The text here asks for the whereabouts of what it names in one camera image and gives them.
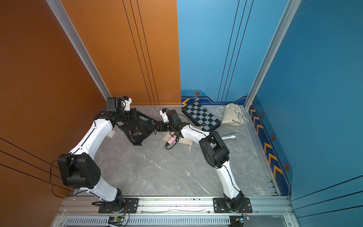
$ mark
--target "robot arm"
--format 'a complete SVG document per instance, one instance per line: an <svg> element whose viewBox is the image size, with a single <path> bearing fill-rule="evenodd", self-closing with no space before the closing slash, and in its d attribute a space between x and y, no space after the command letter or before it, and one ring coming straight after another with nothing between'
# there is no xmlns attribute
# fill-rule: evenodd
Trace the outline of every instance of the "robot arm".
<svg viewBox="0 0 363 227"><path fill-rule="evenodd" d="M98 197L100 202L94 205L107 206L114 213L122 212L125 202L121 190L108 184L101 176L101 170L93 161L95 154L108 132L117 122L128 122L135 117L147 118L150 123L158 124L158 131L172 131L177 137L184 137L198 142L208 164L214 167L223 185L226 205L229 211L237 212L244 202L244 195L237 186L230 165L229 150L221 136L216 132L205 132L182 122L175 110L160 113L163 122L130 109L128 97L108 98L107 107L94 119L91 128L75 148L68 154L61 154L58 166L63 184L86 191Z"/></svg>
<svg viewBox="0 0 363 227"><path fill-rule="evenodd" d="M176 135L168 143L172 144L180 136L199 143L206 162L216 169L222 182L227 208L231 212L239 211L245 197L233 177L229 165L229 150L219 133L202 131L182 122L175 110L163 109L160 114L164 122L159 123L158 130L172 131Z"/></svg>

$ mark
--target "orange wall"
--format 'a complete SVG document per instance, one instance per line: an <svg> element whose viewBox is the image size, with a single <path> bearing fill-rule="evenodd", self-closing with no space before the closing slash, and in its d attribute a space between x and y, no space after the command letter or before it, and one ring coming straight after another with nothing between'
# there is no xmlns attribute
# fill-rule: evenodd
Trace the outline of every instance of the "orange wall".
<svg viewBox="0 0 363 227"><path fill-rule="evenodd" d="M180 104L176 0L61 0L114 97Z"/></svg>
<svg viewBox="0 0 363 227"><path fill-rule="evenodd" d="M1 226L49 226L62 199L47 162L80 141L105 100L45 0L2 1L0 31L0 137L44 160L0 140ZM54 191L70 195L56 176Z"/></svg>

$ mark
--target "black drawstring bag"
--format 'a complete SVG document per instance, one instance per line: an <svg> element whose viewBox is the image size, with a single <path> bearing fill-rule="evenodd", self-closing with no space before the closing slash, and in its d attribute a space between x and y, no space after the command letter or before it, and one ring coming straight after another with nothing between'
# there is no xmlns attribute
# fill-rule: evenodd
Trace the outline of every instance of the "black drawstring bag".
<svg viewBox="0 0 363 227"><path fill-rule="evenodd" d="M133 145L141 146L141 142L155 130L156 126L138 117L121 126L118 125L118 127L126 134Z"/></svg>

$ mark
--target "bag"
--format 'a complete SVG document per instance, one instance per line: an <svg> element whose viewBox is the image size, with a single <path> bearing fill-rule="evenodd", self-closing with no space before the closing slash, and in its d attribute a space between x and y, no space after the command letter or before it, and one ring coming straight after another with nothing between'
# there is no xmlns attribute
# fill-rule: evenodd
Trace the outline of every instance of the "bag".
<svg viewBox="0 0 363 227"><path fill-rule="evenodd" d="M141 118L127 122L119 126L119 128L126 134L133 145L138 146L141 146L141 142L155 130L155 126L147 123Z"/></svg>
<svg viewBox="0 0 363 227"><path fill-rule="evenodd" d="M242 117L242 110L237 104L230 103L224 109L222 124L239 126L245 123Z"/></svg>

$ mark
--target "hair dryer logo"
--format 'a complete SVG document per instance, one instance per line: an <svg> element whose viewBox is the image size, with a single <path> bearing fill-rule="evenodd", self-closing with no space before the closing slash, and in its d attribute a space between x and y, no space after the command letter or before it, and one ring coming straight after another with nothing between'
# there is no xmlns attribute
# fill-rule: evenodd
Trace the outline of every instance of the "hair dryer logo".
<svg viewBox="0 0 363 227"><path fill-rule="evenodd" d="M233 111L233 112L237 115L238 119L241 118L241 113L240 112L236 112L236 111Z"/></svg>
<svg viewBox="0 0 363 227"><path fill-rule="evenodd" d="M136 128L135 128L135 133L134 133L134 135L142 135L142 133L139 131L139 129L137 128L137 126L136 126Z"/></svg>

